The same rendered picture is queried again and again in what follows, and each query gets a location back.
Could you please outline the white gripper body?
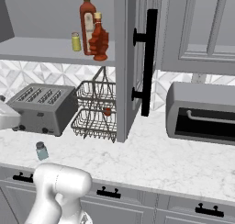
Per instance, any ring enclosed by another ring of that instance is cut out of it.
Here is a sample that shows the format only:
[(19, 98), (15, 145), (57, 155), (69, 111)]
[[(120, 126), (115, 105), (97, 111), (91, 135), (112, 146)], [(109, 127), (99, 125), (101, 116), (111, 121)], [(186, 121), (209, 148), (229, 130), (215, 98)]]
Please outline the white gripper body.
[(21, 115), (0, 100), (0, 129), (11, 129), (20, 123)]

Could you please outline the pale blue shaker grey cap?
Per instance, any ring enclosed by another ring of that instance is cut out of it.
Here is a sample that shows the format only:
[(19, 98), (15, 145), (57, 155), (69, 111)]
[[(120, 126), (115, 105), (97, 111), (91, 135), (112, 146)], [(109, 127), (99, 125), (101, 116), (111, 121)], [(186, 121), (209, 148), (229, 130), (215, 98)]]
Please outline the pale blue shaker grey cap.
[(40, 161), (49, 157), (47, 148), (42, 141), (36, 143), (36, 152)]

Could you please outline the grey cabinet shelf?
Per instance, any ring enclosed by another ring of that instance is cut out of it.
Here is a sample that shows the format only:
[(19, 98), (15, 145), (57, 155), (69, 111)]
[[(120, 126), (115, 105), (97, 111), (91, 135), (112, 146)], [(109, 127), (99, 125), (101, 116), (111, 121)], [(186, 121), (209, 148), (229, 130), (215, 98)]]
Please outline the grey cabinet shelf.
[(73, 51), (70, 39), (14, 37), (0, 43), (0, 60), (114, 66), (114, 41), (109, 42), (106, 55), (105, 61), (97, 62), (82, 51)]

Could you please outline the grey lower cabinet door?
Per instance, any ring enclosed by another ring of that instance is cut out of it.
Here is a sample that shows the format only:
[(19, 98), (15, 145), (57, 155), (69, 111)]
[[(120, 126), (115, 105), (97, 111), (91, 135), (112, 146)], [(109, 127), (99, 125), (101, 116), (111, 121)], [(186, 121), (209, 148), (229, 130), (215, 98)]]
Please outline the grey lower cabinet door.
[(82, 201), (94, 224), (152, 224), (152, 208)]
[(24, 224), (34, 204), (36, 189), (33, 185), (2, 182), (4, 194), (19, 224)]

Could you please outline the dark grey open cabinet door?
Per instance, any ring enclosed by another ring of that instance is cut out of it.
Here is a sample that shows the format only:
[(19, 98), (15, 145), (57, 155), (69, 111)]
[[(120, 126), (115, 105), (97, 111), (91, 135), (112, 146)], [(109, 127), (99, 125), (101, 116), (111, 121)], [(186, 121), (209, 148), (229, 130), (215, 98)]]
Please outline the dark grey open cabinet door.
[(0, 42), (12, 39), (15, 36), (8, 14), (6, 0), (0, 0)]

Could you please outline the yellow shaker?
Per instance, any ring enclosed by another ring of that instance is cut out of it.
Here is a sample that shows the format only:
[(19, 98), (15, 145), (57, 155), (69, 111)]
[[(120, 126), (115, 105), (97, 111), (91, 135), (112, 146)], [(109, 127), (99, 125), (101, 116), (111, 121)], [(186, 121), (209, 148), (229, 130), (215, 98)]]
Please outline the yellow shaker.
[(72, 46), (73, 46), (73, 51), (80, 51), (82, 49), (78, 32), (72, 33)]

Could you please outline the red sauce bottle green cap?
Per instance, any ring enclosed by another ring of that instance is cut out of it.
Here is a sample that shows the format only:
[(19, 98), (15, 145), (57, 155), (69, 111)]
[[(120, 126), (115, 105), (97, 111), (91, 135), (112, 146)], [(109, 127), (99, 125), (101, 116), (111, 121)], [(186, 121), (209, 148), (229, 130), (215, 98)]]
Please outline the red sauce bottle green cap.
[(96, 8), (91, 3), (91, 0), (84, 0), (84, 2), (80, 6), (80, 19), (81, 29), (83, 33), (83, 47), (85, 55), (91, 54), (89, 40), (92, 38), (92, 34), (94, 31), (95, 12)]

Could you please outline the grey closed cabinet door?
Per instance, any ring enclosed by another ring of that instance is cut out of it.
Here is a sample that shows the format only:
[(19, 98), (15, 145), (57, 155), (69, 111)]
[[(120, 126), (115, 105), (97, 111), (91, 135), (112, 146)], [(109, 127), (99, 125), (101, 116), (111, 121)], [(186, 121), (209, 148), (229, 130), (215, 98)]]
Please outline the grey closed cabinet door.
[(235, 0), (162, 0), (159, 47), (163, 71), (235, 75)]

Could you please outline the grey four-slot toaster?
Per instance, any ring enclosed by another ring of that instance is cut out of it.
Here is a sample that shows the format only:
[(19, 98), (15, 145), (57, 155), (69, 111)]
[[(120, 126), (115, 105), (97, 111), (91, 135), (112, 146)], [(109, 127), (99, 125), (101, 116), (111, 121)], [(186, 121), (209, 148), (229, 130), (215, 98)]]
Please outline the grey four-slot toaster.
[(14, 131), (60, 137), (78, 110), (74, 86), (29, 84), (6, 103), (21, 115)]

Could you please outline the grey drawer front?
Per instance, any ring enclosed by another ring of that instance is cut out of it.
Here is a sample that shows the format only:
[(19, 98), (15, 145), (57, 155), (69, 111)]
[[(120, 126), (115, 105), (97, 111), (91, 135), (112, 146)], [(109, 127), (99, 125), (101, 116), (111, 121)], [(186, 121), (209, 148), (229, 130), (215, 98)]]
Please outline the grey drawer front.
[[(106, 191), (111, 192), (114, 192), (117, 188), (118, 192), (121, 194), (121, 198), (99, 196), (96, 191), (101, 190), (103, 186), (106, 188)], [(147, 191), (121, 187), (118, 185), (93, 183), (91, 191), (83, 197), (82, 200), (98, 204), (111, 205), (114, 207), (141, 207), (154, 209), (155, 198), (156, 195), (154, 193)]]
[[(158, 195), (156, 224), (235, 224), (235, 207), (179, 196)], [(203, 208), (217, 206), (224, 217), (214, 217), (195, 212), (199, 203)]]
[(13, 175), (18, 175), (19, 172), (22, 172), (24, 176), (30, 176), (33, 174), (31, 171), (23, 170), (23, 169), (16, 169), (16, 168), (9, 168), (9, 167), (2, 167), (1, 173), (3, 174), (0, 178), (0, 185), (4, 189), (16, 189), (16, 190), (26, 190), (26, 191), (35, 191), (35, 186), (33, 183), (26, 183), (22, 181), (13, 180)]

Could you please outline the grey toaster oven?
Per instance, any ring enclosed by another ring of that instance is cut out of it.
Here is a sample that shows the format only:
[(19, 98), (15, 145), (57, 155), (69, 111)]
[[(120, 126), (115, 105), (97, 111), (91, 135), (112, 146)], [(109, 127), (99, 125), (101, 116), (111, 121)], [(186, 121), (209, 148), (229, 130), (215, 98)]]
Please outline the grey toaster oven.
[(235, 146), (235, 86), (172, 83), (165, 127), (170, 138)]

